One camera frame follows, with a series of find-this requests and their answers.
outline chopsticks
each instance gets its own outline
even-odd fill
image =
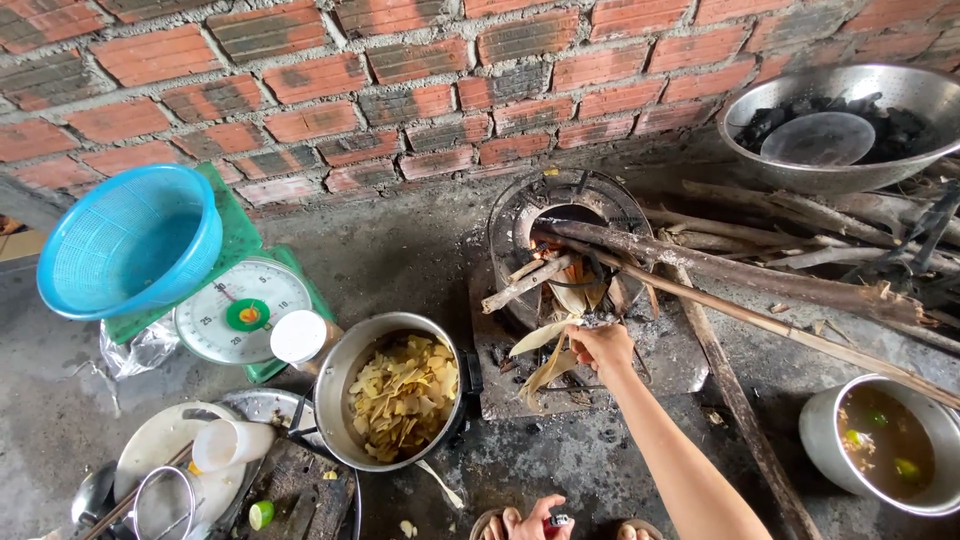
[[[179,452],[177,452],[177,455],[174,455],[169,461],[167,461],[165,465],[176,466],[178,463],[183,461],[185,457],[190,455],[190,452],[192,450],[193,450],[193,441],[190,441],[186,443],[186,446],[180,449]],[[84,536],[83,540],[93,540],[97,536],[100,536],[105,530],[107,530],[107,528],[110,525],[112,525],[113,522],[117,521],[117,518],[120,517],[121,514],[126,512],[128,509],[130,509],[131,504],[133,504],[133,499],[136,497],[136,492],[139,490],[140,490],[140,485],[137,484],[137,486],[134,489],[132,489],[131,492],[128,493],[126,497],[124,497],[117,503],[117,506],[115,506],[110,511],[110,513],[104,517],[104,519],[100,520],[99,522],[97,522],[97,525],[93,526],[90,532],[88,532]]]

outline person's arm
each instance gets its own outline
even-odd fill
[[[568,326],[573,350],[613,393],[683,540],[769,540],[770,533],[729,482],[670,419],[634,371],[627,329]]]

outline bowl of soup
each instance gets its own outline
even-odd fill
[[[816,394],[800,437],[817,469],[856,495],[914,515],[960,509],[960,417],[880,375]]]

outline hand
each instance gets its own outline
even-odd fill
[[[490,519],[490,523],[484,528],[484,540],[570,540],[570,532],[573,530],[573,519],[571,518],[566,525],[558,528],[557,531],[547,539],[543,534],[543,520],[550,517],[550,508],[563,504],[566,498],[563,495],[550,495],[544,497],[534,504],[533,511],[525,520],[520,519],[520,512],[516,508],[506,508],[503,510],[503,527],[507,529],[507,534],[503,534],[500,520],[496,517]]]
[[[570,346],[577,354],[577,361],[593,368],[607,386],[621,373],[636,375],[634,340],[623,325],[606,325],[592,330],[567,325],[566,333],[570,336]]]

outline lime half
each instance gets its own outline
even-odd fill
[[[250,526],[253,530],[261,530],[274,519],[274,504],[270,501],[260,501],[250,507]]]

